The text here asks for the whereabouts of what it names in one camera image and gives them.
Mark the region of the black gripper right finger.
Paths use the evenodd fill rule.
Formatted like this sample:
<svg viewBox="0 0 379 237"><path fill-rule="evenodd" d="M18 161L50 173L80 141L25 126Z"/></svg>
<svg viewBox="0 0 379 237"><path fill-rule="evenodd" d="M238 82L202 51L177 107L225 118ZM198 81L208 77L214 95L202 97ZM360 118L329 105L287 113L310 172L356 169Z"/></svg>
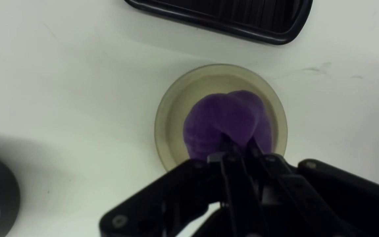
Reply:
<svg viewBox="0 0 379 237"><path fill-rule="evenodd" d="M297 214L312 237L379 237L379 185L317 160L296 168L251 139L246 159Z"/></svg>

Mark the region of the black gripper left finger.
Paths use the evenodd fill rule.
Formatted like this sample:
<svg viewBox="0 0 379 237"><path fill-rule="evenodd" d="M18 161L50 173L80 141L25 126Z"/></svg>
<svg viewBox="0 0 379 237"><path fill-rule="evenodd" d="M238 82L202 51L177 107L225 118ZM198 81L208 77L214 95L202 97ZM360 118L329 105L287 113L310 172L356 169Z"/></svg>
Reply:
<svg viewBox="0 0 379 237"><path fill-rule="evenodd" d="M243 153L227 136L208 161L187 160L108 211L98 223L100 237L176 237L214 203L219 209L196 237L260 234L260 207Z"/></svg>

